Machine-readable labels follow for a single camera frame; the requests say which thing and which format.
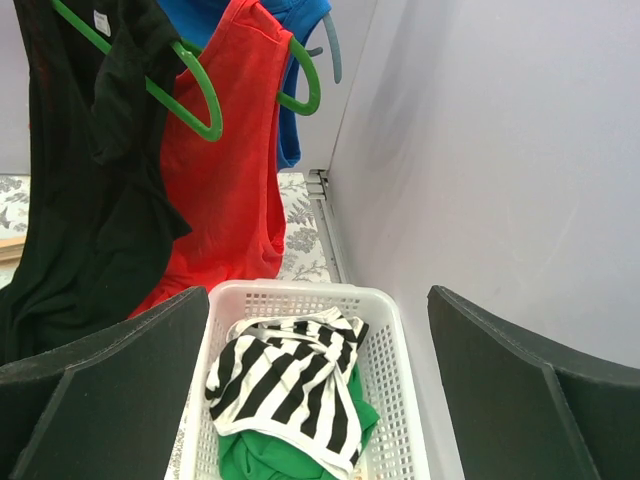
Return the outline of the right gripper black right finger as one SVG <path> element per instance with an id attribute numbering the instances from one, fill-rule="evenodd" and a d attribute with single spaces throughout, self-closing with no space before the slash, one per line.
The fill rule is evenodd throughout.
<path id="1" fill-rule="evenodd" d="M 428 294 L 467 479 L 636 479 L 639 371 L 504 320 L 443 286 Z"/>

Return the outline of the black white striped tank top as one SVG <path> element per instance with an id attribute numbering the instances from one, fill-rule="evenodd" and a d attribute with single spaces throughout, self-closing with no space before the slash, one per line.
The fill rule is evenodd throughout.
<path id="1" fill-rule="evenodd" d="M 218 438 L 259 432 L 350 478 L 364 449 L 348 382 L 368 330 L 336 307 L 236 322 L 205 384 Z"/>

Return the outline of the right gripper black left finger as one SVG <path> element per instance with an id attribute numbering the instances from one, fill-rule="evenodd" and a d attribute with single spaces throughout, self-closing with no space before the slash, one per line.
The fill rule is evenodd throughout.
<path id="1" fill-rule="evenodd" d="M 2 366 L 2 478 L 164 478 L 208 313 L 192 287 Z"/>

